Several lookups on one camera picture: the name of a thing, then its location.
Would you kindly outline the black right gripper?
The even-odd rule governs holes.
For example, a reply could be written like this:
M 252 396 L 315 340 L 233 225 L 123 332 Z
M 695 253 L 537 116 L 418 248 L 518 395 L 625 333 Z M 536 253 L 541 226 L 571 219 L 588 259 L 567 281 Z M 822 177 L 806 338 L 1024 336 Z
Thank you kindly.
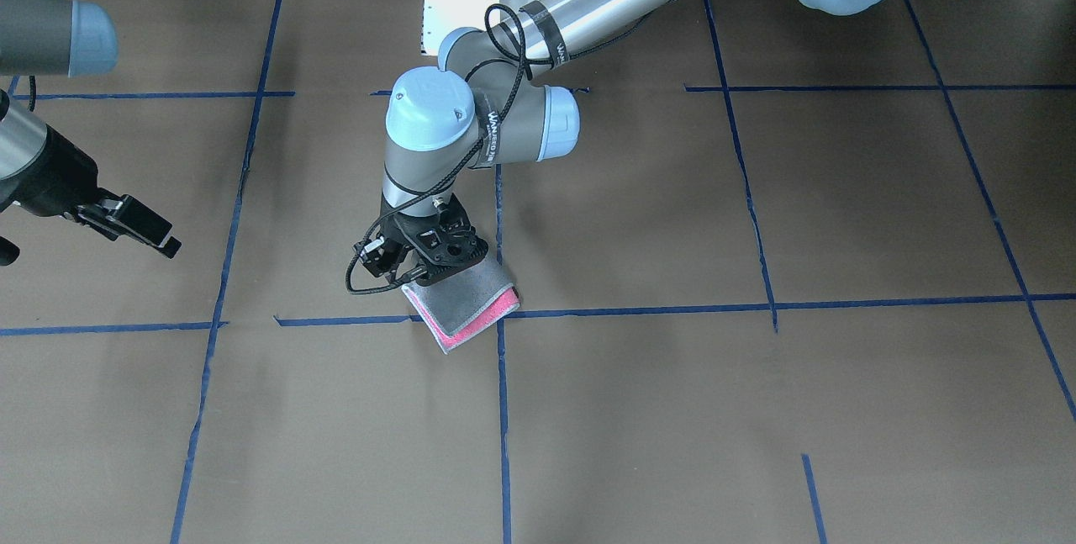
M 173 259 L 182 242 L 173 225 L 134 196 L 103 196 L 98 164 L 54 128 L 30 164 L 1 182 L 1 210 L 18 203 L 37 217 L 77 215 L 77 223 L 115 241 L 129 237 Z

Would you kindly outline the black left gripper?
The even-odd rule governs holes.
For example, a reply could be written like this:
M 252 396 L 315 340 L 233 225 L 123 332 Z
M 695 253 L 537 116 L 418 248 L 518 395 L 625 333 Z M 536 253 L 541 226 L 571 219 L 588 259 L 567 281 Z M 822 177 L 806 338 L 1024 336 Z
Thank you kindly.
M 431 286 L 479 264 L 489 254 L 489 243 L 479 237 L 454 194 L 428 217 L 392 210 L 387 199 L 382 199 L 376 225 L 379 235 L 360 244 L 362 264 L 376 278 L 395 283 L 396 272 L 411 250 L 416 252 L 416 264 L 404 280 L 420 286 Z

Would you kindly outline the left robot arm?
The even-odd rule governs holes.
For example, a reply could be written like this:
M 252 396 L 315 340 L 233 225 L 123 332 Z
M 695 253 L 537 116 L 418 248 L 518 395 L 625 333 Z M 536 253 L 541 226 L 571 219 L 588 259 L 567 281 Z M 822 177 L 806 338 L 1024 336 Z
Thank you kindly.
M 489 243 L 453 194 L 458 173 L 572 152 L 580 128 L 572 92 L 533 81 L 608 49 L 676 1 L 495 3 L 487 13 L 500 12 L 500 22 L 450 31 L 437 65 L 419 66 L 393 84 L 379 218 L 354 246 L 352 264 L 385 280 L 388 291 L 406 283 L 433 286 L 480 264 Z M 799 3 L 848 16 L 880 1 Z

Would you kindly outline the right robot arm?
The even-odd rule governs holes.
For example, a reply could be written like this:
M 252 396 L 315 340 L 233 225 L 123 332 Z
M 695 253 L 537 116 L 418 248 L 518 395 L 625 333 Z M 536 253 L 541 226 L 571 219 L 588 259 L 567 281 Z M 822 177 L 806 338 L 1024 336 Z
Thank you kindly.
M 110 15 L 77 0 L 1 0 L 5 76 L 103 74 L 118 61 Z M 107 239 L 129 237 L 172 259 L 181 248 L 168 219 L 98 183 L 98 164 L 10 94 L 1 98 L 1 203 L 61 217 Z

